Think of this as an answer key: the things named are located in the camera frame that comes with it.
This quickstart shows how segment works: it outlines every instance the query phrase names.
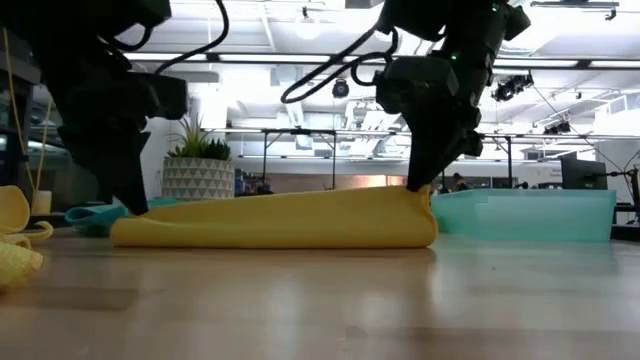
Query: translucent plastic container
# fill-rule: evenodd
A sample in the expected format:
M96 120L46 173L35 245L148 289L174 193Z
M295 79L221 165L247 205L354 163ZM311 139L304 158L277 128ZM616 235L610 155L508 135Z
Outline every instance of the translucent plastic container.
M477 240L606 242L611 190L469 190L431 200L439 231Z

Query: wooden tabletop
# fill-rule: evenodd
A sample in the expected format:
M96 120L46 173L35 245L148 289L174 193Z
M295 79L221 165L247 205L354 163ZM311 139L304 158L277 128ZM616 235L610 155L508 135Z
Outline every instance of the wooden tabletop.
M1 359L638 359L640 248L113 249L62 233Z

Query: folded yellow cloth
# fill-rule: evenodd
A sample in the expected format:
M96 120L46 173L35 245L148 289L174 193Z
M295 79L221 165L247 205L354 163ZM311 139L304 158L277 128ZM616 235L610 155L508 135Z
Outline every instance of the folded yellow cloth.
M412 248L436 239L427 191L404 187L182 203L120 219L117 246Z
M0 187L0 292L24 285L42 265L42 255L31 250L53 234L46 221L38 222L44 230L19 233L29 222L29 203L15 186Z

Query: teal cloth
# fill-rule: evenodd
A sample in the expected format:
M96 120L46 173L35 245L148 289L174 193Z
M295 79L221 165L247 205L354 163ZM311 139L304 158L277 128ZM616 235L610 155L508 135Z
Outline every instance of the teal cloth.
M177 204L175 199L158 198L148 202L149 208ZM67 210L64 218L79 233L85 236L109 236L111 227L118 219L129 217L129 211L122 205L99 205L75 207Z

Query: white geometric planter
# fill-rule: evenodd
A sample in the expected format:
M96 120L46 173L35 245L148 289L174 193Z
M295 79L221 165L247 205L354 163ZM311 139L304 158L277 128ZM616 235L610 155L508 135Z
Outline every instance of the white geometric planter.
M231 161L165 158L162 196L181 201L231 199L235 166Z

